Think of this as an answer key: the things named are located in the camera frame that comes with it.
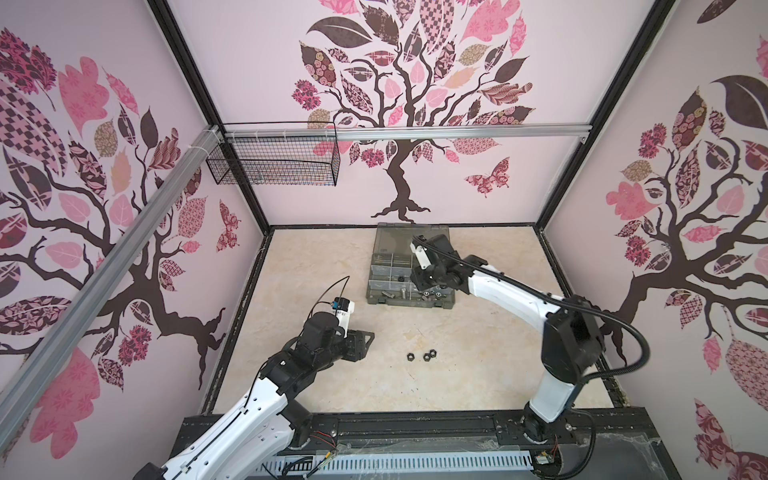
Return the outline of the grey plastic compartment organizer box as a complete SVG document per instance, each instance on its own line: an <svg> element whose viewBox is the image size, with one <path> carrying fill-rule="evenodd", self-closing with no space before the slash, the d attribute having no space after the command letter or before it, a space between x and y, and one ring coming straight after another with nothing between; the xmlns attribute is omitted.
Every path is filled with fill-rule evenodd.
<svg viewBox="0 0 768 480"><path fill-rule="evenodd" d="M409 308L452 309L456 301L452 290L431 289L440 289L447 294L447 297L442 301L425 301L421 298L422 292L416 289L410 279L412 267L417 264L410 248L412 237L423 235L431 238L439 234L450 237L449 227L379 223L369 268L367 303ZM399 298L389 299L382 295L382 291L393 292Z"/></svg>

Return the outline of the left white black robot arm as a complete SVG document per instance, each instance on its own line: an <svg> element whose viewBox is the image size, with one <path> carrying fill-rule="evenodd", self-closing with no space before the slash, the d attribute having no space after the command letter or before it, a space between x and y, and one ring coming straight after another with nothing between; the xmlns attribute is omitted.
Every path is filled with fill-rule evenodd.
<svg viewBox="0 0 768 480"><path fill-rule="evenodd" d="M144 465L136 479L244 479L270 457L308 442L313 414L297 396L339 361L363 360L375 339L351 330L352 310L318 312L270 356L237 403L164 465Z"/></svg>

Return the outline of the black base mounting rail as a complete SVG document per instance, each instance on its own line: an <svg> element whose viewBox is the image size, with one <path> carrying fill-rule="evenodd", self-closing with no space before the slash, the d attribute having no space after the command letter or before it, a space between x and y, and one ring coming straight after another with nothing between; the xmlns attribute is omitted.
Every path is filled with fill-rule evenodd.
<svg viewBox="0 0 768 480"><path fill-rule="evenodd" d="M186 417L171 449L180 453L209 430L222 415ZM584 416L566 413L554 426L548 427L545 445L575 444L588 439L595 431L593 422ZM502 446L533 444L523 435L522 410L383 412L383 413L316 413L309 427L299 430L299 439L290 447L298 451L327 450L331 445L390 445L404 440L442 438L490 438Z"/></svg>

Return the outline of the aluminium rail on left wall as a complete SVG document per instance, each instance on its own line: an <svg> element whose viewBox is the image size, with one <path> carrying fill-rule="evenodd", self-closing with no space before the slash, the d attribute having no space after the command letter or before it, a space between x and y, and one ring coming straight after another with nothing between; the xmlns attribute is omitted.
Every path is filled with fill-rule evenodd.
<svg viewBox="0 0 768 480"><path fill-rule="evenodd" d="M171 210L187 182L220 141L220 127L206 126L189 145L181 164L166 177L162 187L138 214L127 232L106 256L63 317L30 354L1 393L1 446L6 447L35 408L39 398L69 359L86 330L112 292Z"/></svg>

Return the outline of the aluminium rail on back wall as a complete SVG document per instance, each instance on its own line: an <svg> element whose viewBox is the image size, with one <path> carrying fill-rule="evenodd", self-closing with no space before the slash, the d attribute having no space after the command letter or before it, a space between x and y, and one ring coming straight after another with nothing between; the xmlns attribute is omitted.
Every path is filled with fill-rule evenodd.
<svg viewBox="0 0 768 480"><path fill-rule="evenodd" d="M376 127L340 129L330 128L275 128L275 129L234 129L228 125L227 139L281 139L281 140L409 140L409 139L459 139L459 138L532 138L532 137L577 137L587 138L592 130L588 124L520 124L520 125L470 125L440 127Z"/></svg>

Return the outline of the aluminium rail on wall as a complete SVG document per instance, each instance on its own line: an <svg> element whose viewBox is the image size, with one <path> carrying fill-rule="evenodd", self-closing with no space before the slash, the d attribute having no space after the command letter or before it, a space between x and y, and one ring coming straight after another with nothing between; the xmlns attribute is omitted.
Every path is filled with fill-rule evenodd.
<svg viewBox="0 0 768 480"><path fill-rule="evenodd" d="M220 141L220 127L206 126L189 145L181 164L166 177L162 187L138 214L127 232L106 256L63 317L30 354L1 393L1 446L6 447L35 408L39 398L69 359L86 330L112 292L171 210L187 182Z"/></svg>
<svg viewBox="0 0 768 480"><path fill-rule="evenodd" d="M376 127L340 129L330 128L275 128L275 129L234 129L228 125L227 139L281 139L281 140L409 140L409 139L459 139L459 138L532 138L532 137L577 137L587 138L592 130L588 124L520 124L520 125L470 125L440 127Z"/></svg>

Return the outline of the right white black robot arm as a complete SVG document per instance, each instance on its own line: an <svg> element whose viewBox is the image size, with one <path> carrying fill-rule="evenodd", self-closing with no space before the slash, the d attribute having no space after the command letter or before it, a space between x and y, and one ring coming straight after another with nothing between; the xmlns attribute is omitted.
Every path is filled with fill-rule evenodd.
<svg viewBox="0 0 768 480"><path fill-rule="evenodd" d="M573 405L586 374L605 350L592 304L559 297L516 281L475 255L461 258L444 234L412 238L417 265L411 281L419 291L445 287L487 300L512 313L541 335L543 377L523 410L526 438L548 441L551 426Z"/></svg>

